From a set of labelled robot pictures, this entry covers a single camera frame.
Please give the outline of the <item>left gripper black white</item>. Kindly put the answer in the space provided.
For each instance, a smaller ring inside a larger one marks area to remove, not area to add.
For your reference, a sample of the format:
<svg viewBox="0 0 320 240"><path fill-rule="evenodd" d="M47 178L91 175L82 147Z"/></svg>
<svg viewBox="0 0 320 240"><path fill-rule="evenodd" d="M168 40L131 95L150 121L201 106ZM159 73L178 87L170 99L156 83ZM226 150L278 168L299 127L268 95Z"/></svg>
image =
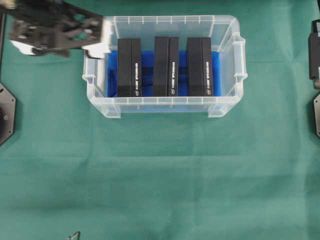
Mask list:
<svg viewBox="0 0 320 240"><path fill-rule="evenodd" d="M64 0L10 0L9 40L24 55L68 58L82 49L90 58L110 52L111 24L99 14Z"/></svg>

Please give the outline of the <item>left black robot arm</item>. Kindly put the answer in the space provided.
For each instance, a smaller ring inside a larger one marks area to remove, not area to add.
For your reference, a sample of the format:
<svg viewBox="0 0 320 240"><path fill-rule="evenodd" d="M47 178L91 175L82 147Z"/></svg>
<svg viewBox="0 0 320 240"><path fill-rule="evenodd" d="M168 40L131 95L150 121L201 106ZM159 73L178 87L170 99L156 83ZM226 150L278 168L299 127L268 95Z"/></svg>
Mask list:
<svg viewBox="0 0 320 240"><path fill-rule="evenodd" d="M111 24L64 0L2 0L0 12L13 18L9 40L24 55L68 58L70 50L82 49L103 59L111 51Z"/></svg>

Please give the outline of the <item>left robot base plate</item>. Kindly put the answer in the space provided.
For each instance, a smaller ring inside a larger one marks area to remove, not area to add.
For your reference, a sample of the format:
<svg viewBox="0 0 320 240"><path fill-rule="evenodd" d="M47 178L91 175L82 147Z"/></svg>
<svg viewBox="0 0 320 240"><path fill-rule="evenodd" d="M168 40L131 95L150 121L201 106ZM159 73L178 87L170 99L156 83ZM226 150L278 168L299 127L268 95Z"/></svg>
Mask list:
<svg viewBox="0 0 320 240"><path fill-rule="evenodd" d="M0 84L0 145L14 133L16 98Z"/></svg>

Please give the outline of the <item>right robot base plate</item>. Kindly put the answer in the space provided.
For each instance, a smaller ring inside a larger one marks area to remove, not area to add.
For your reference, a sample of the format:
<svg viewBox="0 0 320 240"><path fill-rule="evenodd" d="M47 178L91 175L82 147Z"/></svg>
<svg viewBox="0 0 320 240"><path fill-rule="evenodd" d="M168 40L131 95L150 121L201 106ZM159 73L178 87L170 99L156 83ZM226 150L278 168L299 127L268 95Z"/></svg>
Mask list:
<svg viewBox="0 0 320 240"><path fill-rule="evenodd" d="M316 135L320 137L320 93L313 100Z"/></svg>

